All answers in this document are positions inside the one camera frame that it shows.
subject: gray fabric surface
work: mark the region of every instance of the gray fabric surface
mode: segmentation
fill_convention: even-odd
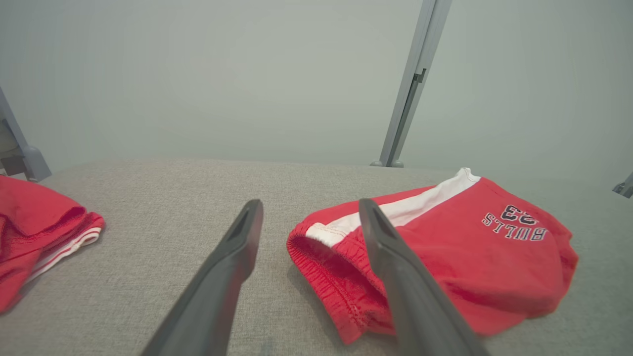
[[[97,243],[27,286],[23,300],[0,316],[0,355],[139,354],[252,198],[264,202],[264,224],[229,354],[395,355],[393,337],[366,334],[341,343],[285,241],[315,210],[453,174],[213,160],[101,162],[54,174],[43,185],[102,214],[107,228]],[[556,216],[574,233],[580,256],[559,309],[489,338],[491,354],[630,355],[632,202],[606,188],[488,178]]]

